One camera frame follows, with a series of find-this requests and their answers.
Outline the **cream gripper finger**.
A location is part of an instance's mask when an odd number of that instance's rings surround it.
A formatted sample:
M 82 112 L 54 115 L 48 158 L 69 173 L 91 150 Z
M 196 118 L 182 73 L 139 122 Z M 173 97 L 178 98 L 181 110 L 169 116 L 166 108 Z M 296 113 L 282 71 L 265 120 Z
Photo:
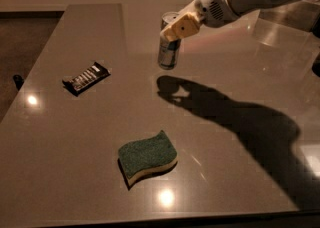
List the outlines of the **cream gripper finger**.
M 181 40 L 197 34 L 202 22 L 196 12 L 186 12 L 173 19 L 160 32 L 160 37 L 167 42 Z

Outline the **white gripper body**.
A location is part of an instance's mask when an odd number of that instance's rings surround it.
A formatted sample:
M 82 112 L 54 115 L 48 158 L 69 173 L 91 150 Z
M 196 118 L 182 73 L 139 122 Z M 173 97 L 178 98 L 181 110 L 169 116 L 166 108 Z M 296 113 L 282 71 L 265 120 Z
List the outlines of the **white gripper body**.
M 229 0 L 196 0 L 195 6 L 207 27 L 219 28 L 239 18 Z

